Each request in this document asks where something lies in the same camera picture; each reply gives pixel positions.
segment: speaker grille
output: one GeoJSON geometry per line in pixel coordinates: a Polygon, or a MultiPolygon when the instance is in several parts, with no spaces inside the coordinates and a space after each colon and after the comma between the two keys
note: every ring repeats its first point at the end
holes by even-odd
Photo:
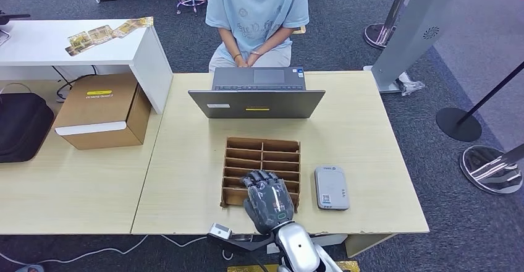
{"type": "Polygon", "coordinates": [[[428,29],[426,29],[426,31],[424,32],[424,34],[422,35],[422,38],[424,39],[432,39],[433,37],[437,36],[440,32],[440,28],[439,27],[436,27],[436,26],[433,26],[433,27],[429,27],[428,29]]]}

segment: laptop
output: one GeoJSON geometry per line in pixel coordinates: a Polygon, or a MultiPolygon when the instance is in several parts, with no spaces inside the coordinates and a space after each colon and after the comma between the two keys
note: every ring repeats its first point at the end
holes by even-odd
{"type": "Polygon", "coordinates": [[[324,90],[306,90],[302,67],[217,68],[211,90],[189,91],[210,118],[309,118],[324,90]]]}

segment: black bag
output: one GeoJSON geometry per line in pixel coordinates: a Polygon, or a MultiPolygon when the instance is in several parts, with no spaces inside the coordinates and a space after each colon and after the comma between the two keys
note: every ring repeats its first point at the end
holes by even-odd
{"type": "Polygon", "coordinates": [[[53,119],[51,108],[34,93],[0,94],[0,163],[32,159],[53,119]]]}

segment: clasped hands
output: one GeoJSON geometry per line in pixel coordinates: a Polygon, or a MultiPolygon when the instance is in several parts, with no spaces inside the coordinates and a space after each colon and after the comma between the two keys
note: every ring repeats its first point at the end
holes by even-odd
{"type": "Polygon", "coordinates": [[[262,56],[260,53],[250,53],[247,61],[244,61],[242,55],[236,55],[235,63],[239,67],[252,67],[260,56],[262,56]]]}

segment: white cable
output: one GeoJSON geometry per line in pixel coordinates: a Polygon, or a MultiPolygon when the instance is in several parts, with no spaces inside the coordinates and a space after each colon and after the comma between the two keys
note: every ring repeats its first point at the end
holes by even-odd
{"type": "MultiPolygon", "coordinates": [[[[87,257],[88,255],[94,255],[96,253],[99,253],[99,252],[105,252],[105,251],[108,251],[108,250],[112,250],[114,252],[118,252],[120,253],[121,255],[125,255],[125,254],[128,254],[129,252],[131,252],[133,249],[137,248],[140,244],[142,244],[142,242],[144,242],[144,240],[146,240],[146,238],[148,237],[149,235],[145,235],[144,238],[142,238],[142,240],[137,243],[135,246],[131,247],[130,249],[128,249],[128,251],[121,251],[121,250],[118,250],[118,249],[113,249],[113,248],[107,248],[107,249],[101,249],[101,250],[97,250],[97,251],[94,251],[94,252],[88,252],[88,253],[84,253],[83,255],[79,256],[79,257],[76,257],[72,260],[67,260],[67,261],[63,261],[63,260],[55,260],[55,259],[52,259],[52,260],[45,260],[45,261],[39,261],[37,264],[42,264],[42,263],[49,263],[49,262],[56,262],[56,263],[62,263],[62,264],[68,264],[68,263],[71,263],[73,261],[76,261],[76,260],[79,260],[83,257],[87,257]]],[[[15,263],[15,264],[20,264],[20,265],[24,265],[24,266],[28,266],[28,265],[33,265],[33,264],[26,264],[26,263],[22,263],[22,262],[19,262],[19,261],[15,261],[11,258],[8,258],[7,256],[3,255],[0,253],[0,257],[3,257],[5,258],[6,260],[12,262],[12,263],[15,263]]]]}
{"type": "Polygon", "coordinates": [[[225,249],[222,249],[222,258],[224,258],[226,261],[231,261],[231,259],[233,258],[233,253],[231,253],[231,257],[226,258],[226,254],[224,253],[225,251],[225,249]]]}
{"type": "Polygon", "coordinates": [[[186,244],[179,244],[178,242],[175,242],[175,241],[171,240],[170,238],[168,238],[166,235],[162,235],[161,234],[160,236],[164,237],[167,241],[173,243],[174,245],[176,245],[178,247],[186,247],[186,246],[190,245],[193,242],[196,242],[196,241],[199,241],[199,240],[207,238],[207,237],[204,236],[204,237],[196,238],[195,240],[191,240],[190,242],[187,242],[186,244]]]}
{"type": "Polygon", "coordinates": [[[12,83],[8,83],[7,85],[5,85],[5,86],[2,88],[2,90],[0,90],[0,94],[3,93],[4,90],[5,90],[8,86],[10,86],[10,85],[21,85],[21,86],[25,87],[25,88],[29,91],[29,93],[32,93],[31,89],[30,89],[28,86],[24,85],[23,83],[12,82],[12,83]]]}
{"type": "MultiPolygon", "coordinates": [[[[121,250],[118,250],[118,249],[114,249],[114,248],[106,248],[106,249],[101,249],[101,250],[97,250],[97,251],[94,251],[94,252],[88,252],[88,253],[84,253],[83,255],[79,256],[79,257],[76,257],[72,260],[67,260],[67,261],[64,261],[64,260],[55,260],[55,259],[51,259],[51,260],[45,260],[45,261],[39,261],[37,264],[42,264],[42,263],[49,263],[49,262],[55,262],[55,263],[62,263],[62,264],[68,264],[68,263],[71,263],[73,261],[76,261],[76,260],[79,260],[83,257],[87,257],[88,255],[94,255],[96,253],[100,253],[100,252],[106,252],[106,251],[113,251],[113,252],[118,252],[119,254],[121,255],[126,255],[128,254],[129,252],[131,252],[133,249],[137,248],[140,244],[142,244],[142,242],[144,242],[144,240],[146,240],[146,238],[148,237],[149,235],[145,235],[142,240],[140,240],[139,243],[135,244],[135,246],[131,247],[130,249],[128,249],[127,251],[123,252],[121,250]]],[[[167,236],[165,235],[160,235],[162,237],[164,237],[165,239],[167,239],[169,242],[175,244],[176,246],[178,247],[186,247],[188,245],[190,245],[191,243],[194,243],[196,241],[199,241],[199,240],[202,240],[202,239],[206,239],[207,237],[200,237],[200,238],[197,238],[195,240],[191,240],[190,242],[187,242],[186,244],[179,244],[178,242],[176,241],[173,241],[171,240],[170,238],[168,238],[167,236]]],[[[15,263],[15,264],[19,264],[19,265],[23,265],[23,266],[29,266],[29,265],[34,265],[34,264],[27,264],[27,263],[22,263],[21,261],[17,261],[17,260],[13,260],[12,258],[9,258],[8,256],[0,253],[0,257],[3,257],[4,259],[10,261],[11,263],[15,263]]]]}
{"type": "MultiPolygon", "coordinates": [[[[249,242],[253,242],[253,234],[249,238],[249,242]]],[[[231,253],[231,257],[226,258],[225,251],[226,251],[225,249],[222,249],[222,258],[224,258],[226,261],[231,261],[231,259],[233,258],[233,253],[231,253]]]]}

